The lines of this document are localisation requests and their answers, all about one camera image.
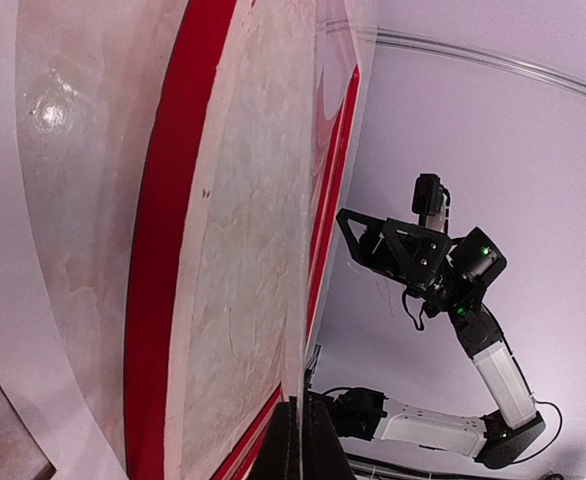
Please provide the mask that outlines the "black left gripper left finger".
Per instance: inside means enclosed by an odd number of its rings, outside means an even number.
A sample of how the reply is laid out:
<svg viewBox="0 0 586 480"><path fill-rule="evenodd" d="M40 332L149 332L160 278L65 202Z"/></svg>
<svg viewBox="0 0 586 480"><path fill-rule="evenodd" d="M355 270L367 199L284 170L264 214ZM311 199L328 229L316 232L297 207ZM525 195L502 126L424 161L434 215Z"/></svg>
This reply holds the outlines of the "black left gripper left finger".
<svg viewBox="0 0 586 480"><path fill-rule="evenodd" d="M255 459L256 480L298 478L298 419L295 399L278 403Z"/></svg>

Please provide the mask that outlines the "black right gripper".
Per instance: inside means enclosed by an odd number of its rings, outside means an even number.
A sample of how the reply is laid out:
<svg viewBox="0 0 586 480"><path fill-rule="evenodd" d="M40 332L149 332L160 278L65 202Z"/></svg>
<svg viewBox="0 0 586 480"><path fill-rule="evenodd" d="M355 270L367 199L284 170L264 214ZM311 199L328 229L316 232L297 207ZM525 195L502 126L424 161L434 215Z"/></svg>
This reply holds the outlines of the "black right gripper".
<svg viewBox="0 0 586 480"><path fill-rule="evenodd" d="M356 263L424 294L442 276L453 240L445 233L342 208L336 220Z"/></svg>

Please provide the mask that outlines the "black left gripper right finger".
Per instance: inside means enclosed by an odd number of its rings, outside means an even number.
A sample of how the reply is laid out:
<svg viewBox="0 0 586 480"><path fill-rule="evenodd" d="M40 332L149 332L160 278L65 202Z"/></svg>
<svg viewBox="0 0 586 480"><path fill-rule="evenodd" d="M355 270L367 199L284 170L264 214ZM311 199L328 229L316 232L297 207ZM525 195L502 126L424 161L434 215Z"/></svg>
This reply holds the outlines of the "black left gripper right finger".
<svg viewBox="0 0 586 480"><path fill-rule="evenodd" d="M355 479L326 406L310 397L304 397L301 440L303 479Z"/></svg>

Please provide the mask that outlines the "red wooden picture frame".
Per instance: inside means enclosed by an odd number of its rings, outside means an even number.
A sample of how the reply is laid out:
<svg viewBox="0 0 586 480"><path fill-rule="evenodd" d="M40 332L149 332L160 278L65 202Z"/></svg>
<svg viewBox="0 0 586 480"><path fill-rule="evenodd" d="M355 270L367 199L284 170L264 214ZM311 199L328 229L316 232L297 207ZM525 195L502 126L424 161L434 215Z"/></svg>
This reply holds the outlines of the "red wooden picture frame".
<svg viewBox="0 0 586 480"><path fill-rule="evenodd" d="M358 1L191 1L127 294L133 479L245 479L302 396L371 55Z"/></svg>

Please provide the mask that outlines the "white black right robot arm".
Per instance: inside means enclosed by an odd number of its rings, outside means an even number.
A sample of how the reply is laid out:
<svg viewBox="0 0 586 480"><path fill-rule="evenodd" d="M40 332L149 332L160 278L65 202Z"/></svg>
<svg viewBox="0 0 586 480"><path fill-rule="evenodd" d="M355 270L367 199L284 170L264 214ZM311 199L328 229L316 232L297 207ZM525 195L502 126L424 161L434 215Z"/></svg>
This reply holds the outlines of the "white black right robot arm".
<svg viewBox="0 0 586 480"><path fill-rule="evenodd" d="M505 256L478 227L453 239L424 223L378 219L348 209L336 217L352 259L404 285L420 299L422 317L448 315L456 337L497 405L481 417L414 407L364 387L311 393L329 413L336 434L366 441L397 441L456 453L492 470L515 464L543 433L536 407L504 333L483 298L507 266Z"/></svg>

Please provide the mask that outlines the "right aluminium post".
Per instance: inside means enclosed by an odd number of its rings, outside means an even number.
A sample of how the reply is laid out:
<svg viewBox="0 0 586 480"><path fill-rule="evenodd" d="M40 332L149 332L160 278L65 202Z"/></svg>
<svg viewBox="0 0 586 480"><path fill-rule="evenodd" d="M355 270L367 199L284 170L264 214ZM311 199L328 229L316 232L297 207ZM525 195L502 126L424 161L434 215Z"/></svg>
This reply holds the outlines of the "right aluminium post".
<svg viewBox="0 0 586 480"><path fill-rule="evenodd" d="M506 54L391 29L380 29L375 35L375 44L497 69L586 98L586 80L548 66L507 56Z"/></svg>

